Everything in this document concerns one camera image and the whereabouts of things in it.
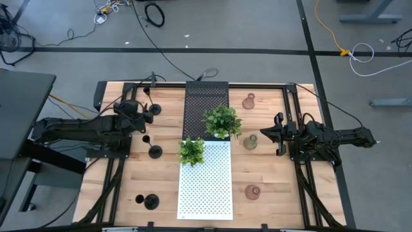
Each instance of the green leaves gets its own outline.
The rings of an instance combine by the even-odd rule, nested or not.
[[[180,142],[180,163],[183,165],[190,163],[192,167],[197,163],[203,164],[204,143],[203,139],[192,141],[190,137],[187,137],[185,142]]]
[[[225,135],[233,134],[236,138],[241,135],[241,119],[236,116],[236,110],[219,104],[215,109],[205,111],[203,114],[206,130],[217,138],[224,139]]]

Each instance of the gray floor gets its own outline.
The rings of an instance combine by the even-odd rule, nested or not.
[[[4,3],[15,14],[22,1],[7,0]],[[390,41],[412,25],[410,1],[394,1],[386,10],[388,14],[403,14],[404,20],[398,24],[353,25],[339,22],[340,14],[367,12],[377,3],[321,1],[319,15],[333,29],[339,44],[344,48],[352,49],[355,44],[364,42],[372,45],[376,51],[386,51],[387,46],[390,46],[389,51],[394,52],[396,47]],[[148,26],[146,30],[159,47],[307,49],[295,1],[169,0],[158,4],[165,11],[166,24],[160,29]],[[304,0],[303,4],[315,49],[335,51],[331,35],[318,24],[314,16],[315,1]],[[139,13],[143,12],[142,7],[143,4],[139,3]],[[57,43],[66,38],[68,28],[74,29],[76,35],[90,31],[93,28],[93,8],[92,0],[31,0],[19,24],[42,44]],[[94,34],[64,43],[62,47],[153,46],[142,33],[132,10],[120,7],[119,13],[111,14]],[[12,53],[6,57],[13,59],[20,55]],[[217,81],[315,82],[309,56],[217,53],[168,53],[166,56],[193,76],[198,76],[210,67],[219,68],[220,73],[214,79]],[[410,96],[412,64],[374,77],[358,77],[351,72],[347,57],[318,57],[317,60],[327,98],[356,115],[371,129],[375,138],[382,141],[370,150],[341,147],[357,227],[409,231],[412,227],[412,146],[409,142],[412,136],[409,130],[412,126],[412,110],[371,108],[368,103],[374,98]],[[355,64],[355,68],[360,73],[371,73],[406,60],[378,57],[369,64]],[[73,104],[87,107],[92,107],[94,89],[100,80],[137,79],[147,77],[151,71],[163,75],[168,81],[187,80],[156,53],[37,52],[14,68],[4,64],[0,64],[0,67],[55,74],[57,80],[52,92]],[[356,121],[333,108],[331,114],[336,128],[358,126]],[[40,117],[50,116],[66,117],[47,102]],[[83,158],[79,152],[73,155],[78,159]],[[40,187],[33,198],[38,210],[18,213],[24,186],[27,186],[30,178],[27,176],[24,181],[0,230],[40,226],[64,210],[77,192],[77,189]],[[80,178],[67,179],[74,186],[80,182]],[[71,208],[54,225],[69,224],[73,211],[74,208]]]

